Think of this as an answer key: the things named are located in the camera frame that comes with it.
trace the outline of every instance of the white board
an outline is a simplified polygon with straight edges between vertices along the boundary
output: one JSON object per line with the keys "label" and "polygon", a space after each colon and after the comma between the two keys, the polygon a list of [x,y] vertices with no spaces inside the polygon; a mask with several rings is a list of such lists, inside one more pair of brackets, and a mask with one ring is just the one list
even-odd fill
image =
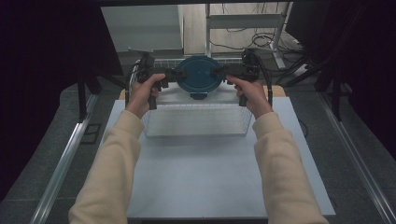
{"label": "white board", "polygon": [[[124,101],[115,102],[107,128],[124,107]],[[335,215],[290,99],[274,98],[274,110],[297,142],[322,214]],[[146,138],[142,133],[127,217],[267,217],[253,122],[246,136]]]}

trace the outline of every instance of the gray floor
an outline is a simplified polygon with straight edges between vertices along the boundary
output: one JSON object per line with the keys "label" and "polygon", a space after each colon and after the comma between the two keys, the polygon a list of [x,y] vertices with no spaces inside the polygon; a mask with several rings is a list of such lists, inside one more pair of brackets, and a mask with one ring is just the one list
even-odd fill
{"label": "gray floor", "polygon": [[[175,58],[177,53],[172,52],[172,54],[157,55],[157,57]],[[135,60],[136,57],[131,55],[122,57],[124,70],[127,71]],[[269,67],[275,68],[270,56],[265,56],[265,61]],[[370,195],[363,186],[346,150],[319,103],[318,94],[313,87],[315,80],[315,77],[311,77],[296,86],[286,88],[285,91],[293,103],[297,117],[306,124],[307,143],[337,213],[335,217],[328,217],[328,219],[331,223],[382,223],[381,216]],[[78,147],[63,186],[50,210],[47,223],[68,222],[67,211],[74,203],[78,191],[84,183],[104,132],[111,107],[114,100],[119,98],[120,87],[102,78],[100,82],[104,89],[100,93],[90,122],[92,128],[100,125],[98,138],[94,140],[92,135],[84,136],[84,144],[80,144]],[[386,193],[392,206],[396,207],[396,179],[394,178],[396,163],[394,159],[355,114],[346,97],[342,99],[341,116],[379,185]],[[46,136],[8,196],[1,202],[1,223],[28,223],[30,221],[77,120],[77,88],[72,86],[62,93],[61,106]],[[259,220],[244,222],[262,223]]]}

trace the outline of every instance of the black curtain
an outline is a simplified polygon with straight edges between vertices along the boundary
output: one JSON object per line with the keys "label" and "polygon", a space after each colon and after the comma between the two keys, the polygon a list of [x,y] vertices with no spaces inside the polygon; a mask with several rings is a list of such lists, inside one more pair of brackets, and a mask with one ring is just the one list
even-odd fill
{"label": "black curtain", "polygon": [[0,30],[3,200],[48,129],[62,90],[78,74],[122,71],[96,4],[3,1]]}

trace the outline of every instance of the aluminum rail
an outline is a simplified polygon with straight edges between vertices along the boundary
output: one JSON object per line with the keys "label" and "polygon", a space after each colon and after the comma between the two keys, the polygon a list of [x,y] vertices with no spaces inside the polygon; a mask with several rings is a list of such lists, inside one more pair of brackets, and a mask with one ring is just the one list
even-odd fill
{"label": "aluminum rail", "polygon": [[325,109],[327,116],[332,123],[335,131],[337,132],[338,136],[344,148],[346,149],[346,153],[348,154],[352,164],[355,166],[356,171],[358,172],[359,176],[361,177],[361,181],[364,187],[369,192],[376,209],[378,210],[379,215],[384,220],[384,223],[387,224],[394,224],[396,223],[395,214],[390,207],[387,197],[385,196],[384,192],[382,191],[379,184],[376,182],[375,178],[371,174],[369,168],[367,167],[366,163],[364,162],[361,154],[359,153],[359,149],[355,146],[352,139],[350,138],[346,128],[342,121],[338,121],[335,115],[332,113],[330,109],[330,102],[326,96],[325,92],[318,93],[318,97],[320,102]]}
{"label": "aluminum rail", "polygon": [[47,185],[46,191],[41,197],[40,202],[38,203],[37,209],[33,214],[32,219],[30,220],[31,224],[39,224],[45,223],[47,217],[50,214],[50,210],[55,202],[56,196],[61,189],[62,183],[64,182],[64,178],[69,169],[70,163],[72,162],[74,155],[76,154],[79,142],[81,141],[82,135],[87,128],[88,123],[90,122],[90,118],[92,115],[92,110],[94,105],[96,104],[98,96],[92,94],[88,99],[87,103],[87,118],[84,119],[82,123],[78,123],[70,136],[69,142],[64,149],[64,153],[59,160],[58,165],[55,168],[55,171],[52,174],[52,177]]}

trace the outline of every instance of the sleeve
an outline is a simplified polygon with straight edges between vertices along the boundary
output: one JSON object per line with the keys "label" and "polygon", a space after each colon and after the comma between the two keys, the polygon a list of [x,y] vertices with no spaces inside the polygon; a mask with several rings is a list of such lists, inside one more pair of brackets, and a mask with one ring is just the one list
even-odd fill
{"label": "sleeve", "polygon": [[134,167],[144,125],[124,110],[96,153],[91,170],[69,211],[70,223],[127,223]]}
{"label": "sleeve", "polygon": [[259,117],[253,130],[269,223],[328,223],[320,213],[300,150],[277,113]]}

